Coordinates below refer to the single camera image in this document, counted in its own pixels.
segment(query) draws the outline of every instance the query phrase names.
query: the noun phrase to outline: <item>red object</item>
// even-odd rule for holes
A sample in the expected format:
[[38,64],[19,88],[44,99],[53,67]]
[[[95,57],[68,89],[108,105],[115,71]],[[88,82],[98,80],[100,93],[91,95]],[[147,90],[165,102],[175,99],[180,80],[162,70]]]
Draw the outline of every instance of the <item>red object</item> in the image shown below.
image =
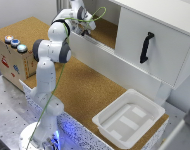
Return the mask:
[[8,63],[7,63],[7,61],[6,61],[5,58],[6,58],[6,57],[3,56],[3,58],[2,58],[2,63],[3,63],[7,68],[9,68],[9,65],[8,65]]
[[15,77],[14,73],[11,73],[13,77]]

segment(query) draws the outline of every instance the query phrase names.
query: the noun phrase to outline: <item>cork board surface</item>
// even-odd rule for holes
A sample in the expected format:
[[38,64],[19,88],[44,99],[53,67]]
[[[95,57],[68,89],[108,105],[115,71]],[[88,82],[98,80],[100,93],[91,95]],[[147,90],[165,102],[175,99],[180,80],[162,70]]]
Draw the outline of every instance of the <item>cork board surface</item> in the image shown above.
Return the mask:
[[[55,63],[55,68],[58,79],[62,64]],[[36,86],[36,75],[24,82],[29,87],[34,88]],[[126,89],[72,57],[65,65],[54,95],[64,103],[67,113],[115,150],[120,150],[100,134],[97,126],[92,122],[92,118],[124,92]],[[167,119],[168,115],[163,115],[131,150],[141,149]]]
[[[97,22],[97,29],[92,33],[92,37],[114,48],[116,33],[113,33],[113,38],[111,38],[112,36],[109,29],[113,30],[116,28],[117,31],[117,26],[114,27],[114,25],[109,28],[107,23],[108,22],[104,20]],[[6,35],[13,35],[14,38],[19,39],[22,44],[27,45],[28,50],[32,50],[32,46],[37,39],[48,39],[48,29],[49,26],[47,24],[31,17],[0,29],[0,40],[4,42]],[[63,64],[55,63],[57,79],[62,65]],[[35,87],[36,75],[31,76],[24,82],[31,88]],[[126,92],[126,89],[72,57],[65,66],[55,96],[64,103],[67,113],[111,145],[115,150],[118,150],[116,146],[99,133],[97,126],[92,122],[92,118],[124,92]],[[167,119],[167,115],[162,116],[132,150],[142,148]]]

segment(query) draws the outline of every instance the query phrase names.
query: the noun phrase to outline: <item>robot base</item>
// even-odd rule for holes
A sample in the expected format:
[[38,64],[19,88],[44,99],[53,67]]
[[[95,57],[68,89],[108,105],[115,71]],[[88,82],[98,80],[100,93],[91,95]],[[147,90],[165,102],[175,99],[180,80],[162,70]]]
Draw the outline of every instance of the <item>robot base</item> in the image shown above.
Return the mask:
[[[27,126],[20,134],[19,137],[19,149],[20,150],[26,150],[29,138],[31,137],[35,127],[37,125],[37,122],[30,124]],[[60,144],[64,145],[65,139],[63,138],[60,140]],[[43,148],[36,148],[32,143],[29,144],[28,150],[44,150]]]

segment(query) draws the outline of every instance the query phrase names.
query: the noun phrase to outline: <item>white cabinet door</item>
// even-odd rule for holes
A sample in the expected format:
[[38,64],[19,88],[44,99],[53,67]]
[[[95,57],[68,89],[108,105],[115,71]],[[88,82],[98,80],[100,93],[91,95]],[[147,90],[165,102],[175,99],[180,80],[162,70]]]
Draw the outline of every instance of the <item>white cabinet door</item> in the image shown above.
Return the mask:
[[[148,60],[141,64],[140,56],[148,32],[154,37],[149,40]],[[116,55],[174,86],[189,49],[190,36],[122,8]]]

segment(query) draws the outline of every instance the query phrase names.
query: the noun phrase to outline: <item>cardboard box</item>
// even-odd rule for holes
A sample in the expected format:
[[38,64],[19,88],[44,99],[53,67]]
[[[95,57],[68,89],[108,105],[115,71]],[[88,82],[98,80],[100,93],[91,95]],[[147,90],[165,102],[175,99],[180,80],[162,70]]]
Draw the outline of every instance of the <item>cardboard box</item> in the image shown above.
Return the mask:
[[32,52],[18,53],[11,45],[0,41],[0,71],[19,89],[23,90],[19,79],[23,81],[35,74],[36,66]]

